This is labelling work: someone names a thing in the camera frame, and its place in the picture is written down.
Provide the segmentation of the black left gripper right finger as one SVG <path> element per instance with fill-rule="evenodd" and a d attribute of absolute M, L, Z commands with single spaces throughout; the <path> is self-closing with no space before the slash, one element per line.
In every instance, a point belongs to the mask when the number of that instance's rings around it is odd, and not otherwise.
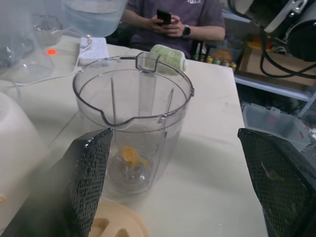
<path fill-rule="evenodd" d="M 275 237 L 316 237 L 316 168 L 287 140 L 241 128 L 252 186 Z"/>

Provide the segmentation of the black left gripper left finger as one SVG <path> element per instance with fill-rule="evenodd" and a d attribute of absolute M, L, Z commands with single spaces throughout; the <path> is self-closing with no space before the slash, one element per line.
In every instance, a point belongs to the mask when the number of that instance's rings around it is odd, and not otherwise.
<path fill-rule="evenodd" d="M 88 237 L 112 136 L 107 128 L 75 139 L 40 177 L 0 237 Z"/>

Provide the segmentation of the cream blender jar lid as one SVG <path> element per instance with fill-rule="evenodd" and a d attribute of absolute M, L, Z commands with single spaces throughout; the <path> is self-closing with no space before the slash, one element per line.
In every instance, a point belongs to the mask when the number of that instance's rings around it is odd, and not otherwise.
<path fill-rule="evenodd" d="M 150 237 L 142 219 L 129 207 L 100 201 L 88 237 Z"/>

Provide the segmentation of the clear plastic blender jar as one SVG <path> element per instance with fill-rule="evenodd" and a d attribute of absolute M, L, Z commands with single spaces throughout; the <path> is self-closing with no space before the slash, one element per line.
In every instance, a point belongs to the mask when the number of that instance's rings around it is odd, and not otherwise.
<path fill-rule="evenodd" d="M 195 91 L 184 72 L 146 70 L 141 53 L 94 61 L 73 79 L 84 129 L 113 133 L 105 177 L 105 193 L 112 199 L 144 193 L 163 174 Z M 133 147 L 149 167 L 127 164 L 120 155 L 124 146 Z"/>

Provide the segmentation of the person's right hand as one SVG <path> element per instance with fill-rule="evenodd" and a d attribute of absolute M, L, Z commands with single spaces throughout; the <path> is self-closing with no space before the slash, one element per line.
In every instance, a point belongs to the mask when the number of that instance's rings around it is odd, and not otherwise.
<path fill-rule="evenodd" d="M 158 17 L 155 15 L 154 17 L 148 20 L 148 29 L 155 33 L 163 34 L 164 28 L 161 25 L 162 23 L 163 23 L 163 20 L 158 19 Z"/>

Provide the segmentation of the person's left hand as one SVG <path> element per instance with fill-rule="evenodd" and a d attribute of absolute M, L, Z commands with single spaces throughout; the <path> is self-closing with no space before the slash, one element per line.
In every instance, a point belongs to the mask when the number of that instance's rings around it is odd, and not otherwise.
<path fill-rule="evenodd" d="M 171 15 L 171 24 L 163 25 L 164 33 L 168 37 L 181 38 L 185 25 L 181 22 L 180 17 Z"/>

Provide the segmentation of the orange segment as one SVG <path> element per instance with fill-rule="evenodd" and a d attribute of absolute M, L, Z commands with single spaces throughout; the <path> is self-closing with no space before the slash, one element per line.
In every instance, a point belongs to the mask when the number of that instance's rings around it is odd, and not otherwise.
<path fill-rule="evenodd" d="M 140 164 L 145 168 L 149 167 L 149 162 L 145 158 L 142 158 L 131 146 L 124 146 L 120 151 L 120 155 L 131 167 L 136 167 Z"/>

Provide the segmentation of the clear plastic storage box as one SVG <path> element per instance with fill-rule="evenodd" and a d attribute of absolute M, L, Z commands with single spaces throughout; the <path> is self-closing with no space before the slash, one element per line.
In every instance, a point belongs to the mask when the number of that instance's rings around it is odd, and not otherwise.
<path fill-rule="evenodd" d="M 288 140 L 298 151 L 304 150 L 311 143 L 303 122 L 278 109 L 268 110 L 255 104 L 246 104 L 242 116 L 246 128 Z"/>

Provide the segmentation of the metal shelf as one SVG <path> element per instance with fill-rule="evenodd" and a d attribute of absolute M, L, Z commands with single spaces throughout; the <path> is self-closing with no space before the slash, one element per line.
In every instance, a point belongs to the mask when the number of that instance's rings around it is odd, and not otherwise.
<path fill-rule="evenodd" d="M 230 12 L 225 6 L 223 9 L 226 30 L 242 38 L 251 33 L 258 33 L 259 29 L 249 20 Z M 244 86 L 256 88 L 275 95 L 297 100 L 303 104 L 295 110 L 294 115 L 306 120 L 316 119 L 316 86 L 303 86 L 294 82 L 281 81 L 276 78 L 266 78 L 255 74 L 234 72 L 235 81 Z"/>

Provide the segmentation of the white power strip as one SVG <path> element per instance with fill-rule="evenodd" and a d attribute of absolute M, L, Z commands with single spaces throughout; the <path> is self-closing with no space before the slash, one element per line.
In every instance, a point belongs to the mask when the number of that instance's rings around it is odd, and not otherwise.
<path fill-rule="evenodd" d="M 79 64 L 87 65 L 94 61 L 108 58 L 108 47 L 105 38 L 80 38 Z"/>

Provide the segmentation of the rolled green cloth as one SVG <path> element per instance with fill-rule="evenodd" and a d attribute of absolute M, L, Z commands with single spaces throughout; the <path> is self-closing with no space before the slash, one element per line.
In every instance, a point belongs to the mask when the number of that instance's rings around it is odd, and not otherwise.
<path fill-rule="evenodd" d="M 140 56 L 143 57 L 143 66 L 150 72 L 175 76 L 175 69 L 180 72 L 186 71 L 185 54 L 168 46 L 156 44 L 149 52 L 142 52 Z"/>

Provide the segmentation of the clear plastic bag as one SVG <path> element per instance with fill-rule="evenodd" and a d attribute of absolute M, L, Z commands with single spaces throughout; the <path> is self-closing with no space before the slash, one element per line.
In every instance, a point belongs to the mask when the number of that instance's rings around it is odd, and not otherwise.
<path fill-rule="evenodd" d="M 0 79 L 29 83 L 50 77 L 47 49 L 61 37 L 60 19 L 47 0 L 0 0 Z"/>

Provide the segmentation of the clear plastic container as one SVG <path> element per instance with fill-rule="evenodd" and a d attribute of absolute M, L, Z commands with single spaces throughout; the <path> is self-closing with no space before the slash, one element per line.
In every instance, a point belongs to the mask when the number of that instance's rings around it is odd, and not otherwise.
<path fill-rule="evenodd" d="M 128 0 L 62 0 L 68 24 L 92 37 L 107 37 L 118 27 Z"/>

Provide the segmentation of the person in purple shirt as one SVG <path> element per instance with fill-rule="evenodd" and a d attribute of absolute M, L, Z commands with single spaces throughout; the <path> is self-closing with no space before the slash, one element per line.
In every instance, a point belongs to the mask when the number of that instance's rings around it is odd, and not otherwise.
<path fill-rule="evenodd" d="M 218 0 L 129 0 L 121 21 L 135 28 L 131 48 L 150 51 L 161 44 L 182 51 L 187 59 L 194 40 L 225 38 Z"/>

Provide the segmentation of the black smartphone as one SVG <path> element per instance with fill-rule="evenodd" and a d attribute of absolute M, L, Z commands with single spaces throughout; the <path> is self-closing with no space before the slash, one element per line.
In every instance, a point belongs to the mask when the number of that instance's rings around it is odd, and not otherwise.
<path fill-rule="evenodd" d="M 162 22 L 159 23 L 160 26 L 169 25 L 169 24 L 171 24 L 171 13 L 158 9 L 157 10 L 157 19 L 162 20 Z"/>

